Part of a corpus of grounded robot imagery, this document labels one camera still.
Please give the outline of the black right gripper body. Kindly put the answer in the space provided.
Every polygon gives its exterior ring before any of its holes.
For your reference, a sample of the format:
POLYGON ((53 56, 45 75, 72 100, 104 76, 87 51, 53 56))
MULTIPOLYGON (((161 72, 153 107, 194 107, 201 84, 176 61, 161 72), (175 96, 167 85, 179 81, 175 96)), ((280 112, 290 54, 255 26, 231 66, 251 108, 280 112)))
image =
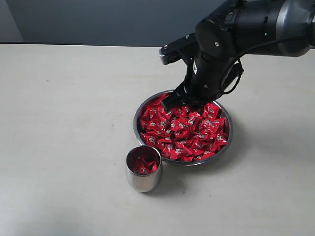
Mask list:
POLYGON ((187 68, 186 94, 198 100, 214 101, 236 85, 244 70, 239 59, 212 57, 199 50, 187 68))

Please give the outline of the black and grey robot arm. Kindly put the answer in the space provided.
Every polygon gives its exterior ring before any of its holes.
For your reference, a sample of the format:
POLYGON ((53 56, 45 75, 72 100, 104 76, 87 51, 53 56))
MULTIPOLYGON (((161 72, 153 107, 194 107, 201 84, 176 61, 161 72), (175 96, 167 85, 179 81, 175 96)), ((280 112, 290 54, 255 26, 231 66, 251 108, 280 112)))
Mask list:
POLYGON ((193 33, 160 48, 164 65, 183 60, 187 66, 184 80, 162 105, 204 106, 233 92, 244 55, 300 57, 314 47, 314 1, 227 0, 193 33))

